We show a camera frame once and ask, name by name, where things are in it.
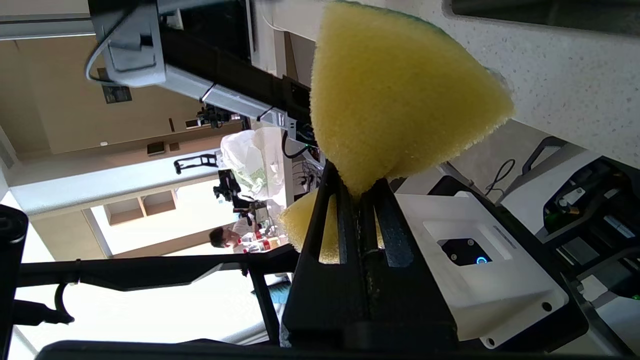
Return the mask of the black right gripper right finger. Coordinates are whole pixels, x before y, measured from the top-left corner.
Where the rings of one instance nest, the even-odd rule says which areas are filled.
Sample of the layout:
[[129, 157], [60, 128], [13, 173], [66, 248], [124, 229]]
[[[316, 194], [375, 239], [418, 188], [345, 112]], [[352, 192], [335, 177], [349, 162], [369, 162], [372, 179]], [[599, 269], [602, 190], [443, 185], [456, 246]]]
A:
[[388, 180], [359, 201], [366, 313], [359, 346], [375, 351], [454, 351], [457, 323]]

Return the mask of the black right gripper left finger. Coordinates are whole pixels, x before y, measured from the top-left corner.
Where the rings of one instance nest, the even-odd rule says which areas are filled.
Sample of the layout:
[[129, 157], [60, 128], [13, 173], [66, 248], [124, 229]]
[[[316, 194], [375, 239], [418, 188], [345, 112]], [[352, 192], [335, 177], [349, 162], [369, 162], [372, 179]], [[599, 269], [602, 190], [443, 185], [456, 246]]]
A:
[[[329, 215], [331, 196], [336, 214]], [[337, 223], [338, 264], [320, 262], [324, 228]], [[350, 326], [367, 317], [352, 198], [331, 163], [325, 164], [294, 280], [281, 319], [284, 347], [342, 347]]]

